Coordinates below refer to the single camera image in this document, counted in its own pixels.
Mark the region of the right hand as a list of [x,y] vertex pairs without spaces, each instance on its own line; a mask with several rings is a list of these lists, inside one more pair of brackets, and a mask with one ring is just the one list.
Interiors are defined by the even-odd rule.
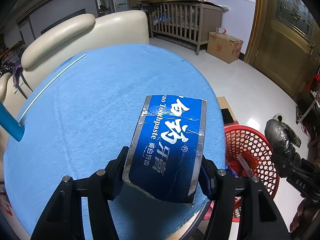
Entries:
[[309,198],[304,198],[297,207],[297,212],[290,224],[290,232],[302,230],[312,222],[314,215],[317,212],[317,208]]

